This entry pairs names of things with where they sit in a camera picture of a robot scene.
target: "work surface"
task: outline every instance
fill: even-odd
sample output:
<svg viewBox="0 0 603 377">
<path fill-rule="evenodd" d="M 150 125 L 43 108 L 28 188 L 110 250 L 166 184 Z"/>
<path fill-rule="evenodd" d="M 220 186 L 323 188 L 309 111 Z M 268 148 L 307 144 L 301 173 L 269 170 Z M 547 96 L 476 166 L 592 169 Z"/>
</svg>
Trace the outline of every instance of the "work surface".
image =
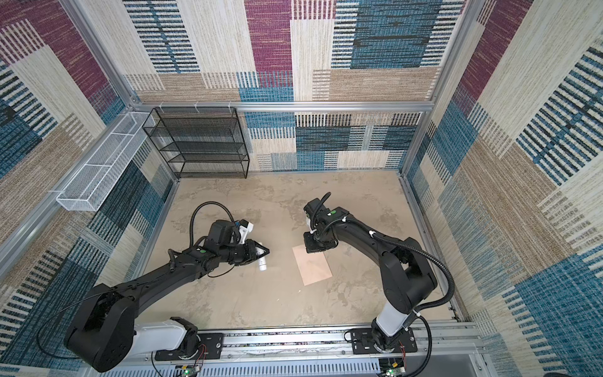
<svg viewBox="0 0 603 377">
<path fill-rule="evenodd" d="M 241 328 L 372 321 L 385 303 L 379 268 L 349 245 L 341 242 L 324 253 L 332 277 L 303 285 L 292 248 L 303 244 L 303 232 L 308 230 L 303 206 L 327 191 L 332 193 L 328 208 L 341 206 L 387 235 L 421 242 L 394 171 L 183 179 L 145 272 L 167 263 L 168 249 L 188 247 L 191 213 L 208 200 L 226 205 L 236 220 L 254 224 L 250 238 L 270 249 L 268 269 L 260 271 L 254 262 L 216 279 L 189 283 L 150 306 L 137 322 L 179 316 L 199 328 Z M 219 218 L 227 217 L 218 206 L 202 208 L 195 220 L 195 239 L 206 235 Z M 221 264 L 212 275 L 229 268 Z M 429 300 L 441 296 L 438 287 Z M 450 319 L 452 311 L 441 306 L 424 315 Z"/>
</svg>

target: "peach sheet of paper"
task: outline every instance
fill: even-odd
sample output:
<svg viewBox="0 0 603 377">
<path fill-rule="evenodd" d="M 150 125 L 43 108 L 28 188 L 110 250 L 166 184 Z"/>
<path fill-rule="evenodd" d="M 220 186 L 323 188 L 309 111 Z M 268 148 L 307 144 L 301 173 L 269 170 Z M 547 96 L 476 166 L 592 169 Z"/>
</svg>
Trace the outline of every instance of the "peach sheet of paper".
<svg viewBox="0 0 603 377">
<path fill-rule="evenodd" d="M 300 270 L 303 285 L 319 282 L 333 276 L 324 253 L 306 253 L 304 245 L 295 246 L 293 255 Z"/>
</svg>

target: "black mesh shelf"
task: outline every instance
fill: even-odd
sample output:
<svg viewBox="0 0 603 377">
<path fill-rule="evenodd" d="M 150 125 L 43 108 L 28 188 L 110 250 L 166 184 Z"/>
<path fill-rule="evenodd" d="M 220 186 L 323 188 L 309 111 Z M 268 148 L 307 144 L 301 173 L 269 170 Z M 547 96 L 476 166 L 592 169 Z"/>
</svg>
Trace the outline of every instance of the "black mesh shelf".
<svg viewBox="0 0 603 377">
<path fill-rule="evenodd" d="M 178 178 L 247 178 L 249 154 L 235 109 L 155 108 L 144 127 Z"/>
</svg>

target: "white wire basket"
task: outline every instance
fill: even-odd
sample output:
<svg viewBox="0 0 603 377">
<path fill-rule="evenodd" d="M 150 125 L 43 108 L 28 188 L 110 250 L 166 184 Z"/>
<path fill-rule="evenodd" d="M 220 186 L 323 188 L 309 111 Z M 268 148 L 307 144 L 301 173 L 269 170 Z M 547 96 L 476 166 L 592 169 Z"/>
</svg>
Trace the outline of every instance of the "white wire basket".
<svg viewBox="0 0 603 377">
<path fill-rule="evenodd" d="M 57 202 L 67 211 L 98 211 L 153 127 L 148 113 L 130 112 L 71 178 Z"/>
</svg>

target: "patterned carpet wall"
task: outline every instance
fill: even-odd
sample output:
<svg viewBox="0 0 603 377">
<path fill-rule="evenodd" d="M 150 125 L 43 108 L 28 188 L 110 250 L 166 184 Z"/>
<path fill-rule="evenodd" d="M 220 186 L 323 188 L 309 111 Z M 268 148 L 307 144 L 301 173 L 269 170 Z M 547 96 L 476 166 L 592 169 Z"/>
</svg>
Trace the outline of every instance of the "patterned carpet wall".
<svg viewBox="0 0 603 377">
<path fill-rule="evenodd" d="M 602 31 L 487 0 L 408 174 L 502 376 L 603 375 Z"/>
<path fill-rule="evenodd" d="M 124 104 L 57 0 L 0 9 L 1 244 Z"/>
<path fill-rule="evenodd" d="M 250 171 L 399 169 L 415 113 L 239 113 Z"/>
<path fill-rule="evenodd" d="M 145 141 L 98 212 L 61 209 L 0 283 L 0 375 L 75 375 L 80 361 L 44 356 L 35 334 L 44 327 L 45 349 L 72 356 L 63 336 L 75 309 L 50 316 L 96 284 L 134 278 L 172 188 L 164 166 Z"/>
<path fill-rule="evenodd" d="M 142 101 L 428 100 L 464 0 L 81 0 Z"/>
</svg>

